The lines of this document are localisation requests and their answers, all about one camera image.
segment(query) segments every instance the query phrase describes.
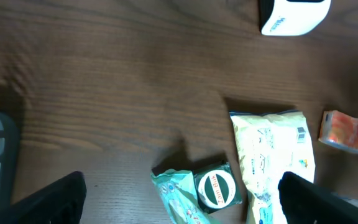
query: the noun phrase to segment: wood grain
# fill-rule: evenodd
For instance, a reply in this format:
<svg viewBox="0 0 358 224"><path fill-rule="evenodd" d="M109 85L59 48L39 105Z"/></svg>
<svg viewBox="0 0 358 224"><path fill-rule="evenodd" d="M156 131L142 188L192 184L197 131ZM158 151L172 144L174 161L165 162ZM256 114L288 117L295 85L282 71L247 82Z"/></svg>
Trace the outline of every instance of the wood grain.
<svg viewBox="0 0 358 224"><path fill-rule="evenodd" d="M170 223L151 168L184 139L238 176L233 101L304 111L316 183L358 199L358 156L316 140L325 108L358 117L358 1L301 37L258 23L256 0L0 0L0 111L22 130L12 201L80 170L82 223Z"/></svg>

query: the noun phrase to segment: brown wooden surface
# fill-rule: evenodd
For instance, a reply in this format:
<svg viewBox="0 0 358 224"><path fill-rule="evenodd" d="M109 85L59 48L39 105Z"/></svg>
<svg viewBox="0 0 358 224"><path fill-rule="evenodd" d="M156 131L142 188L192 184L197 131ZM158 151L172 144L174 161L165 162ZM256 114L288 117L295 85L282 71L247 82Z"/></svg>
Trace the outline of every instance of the brown wooden surface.
<svg viewBox="0 0 358 224"><path fill-rule="evenodd" d="M82 223L169 223L151 168L180 147L225 153L238 176L227 110L259 107L304 111L316 183L358 199L358 156L316 140L325 108L358 117L358 1L333 0L301 37L258 21L256 0L0 0L0 111L22 130L13 202L80 170Z"/></svg>

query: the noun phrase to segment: white and black object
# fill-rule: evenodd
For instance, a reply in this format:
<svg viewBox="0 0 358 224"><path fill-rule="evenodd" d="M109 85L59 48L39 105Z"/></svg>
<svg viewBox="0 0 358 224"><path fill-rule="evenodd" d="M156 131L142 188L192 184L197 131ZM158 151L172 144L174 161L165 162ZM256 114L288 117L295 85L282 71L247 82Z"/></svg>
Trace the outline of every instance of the white and black object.
<svg viewBox="0 0 358 224"><path fill-rule="evenodd" d="M303 35L327 15L331 0L259 0L263 35Z"/></svg>

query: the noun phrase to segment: teal snack package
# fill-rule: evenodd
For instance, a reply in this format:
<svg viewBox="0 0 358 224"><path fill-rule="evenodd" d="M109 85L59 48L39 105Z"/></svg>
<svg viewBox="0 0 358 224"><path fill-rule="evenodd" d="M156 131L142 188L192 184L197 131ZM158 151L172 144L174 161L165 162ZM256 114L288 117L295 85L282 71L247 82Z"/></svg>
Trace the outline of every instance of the teal snack package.
<svg viewBox="0 0 358 224"><path fill-rule="evenodd" d="M169 169L158 176L151 173L151 177L173 223L219 223L199 208L191 171Z"/></svg>
<svg viewBox="0 0 358 224"><path fill-rule="evenodd" d="M228 162L194 171L198 204L206 213L242 203L242 197Z"/></svg>

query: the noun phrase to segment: barcode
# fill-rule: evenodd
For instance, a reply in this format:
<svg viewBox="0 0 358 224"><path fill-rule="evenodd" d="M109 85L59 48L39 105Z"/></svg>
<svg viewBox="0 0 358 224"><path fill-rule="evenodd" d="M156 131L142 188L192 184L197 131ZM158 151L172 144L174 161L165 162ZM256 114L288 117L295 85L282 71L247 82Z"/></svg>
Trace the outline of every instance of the barcode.
<svg viewBox="0 0 358 224"><path fill-rule="evenodd" d="M306 134L305 129L303 127L298 127L298 143L305 142L305 134Z"/></svg>

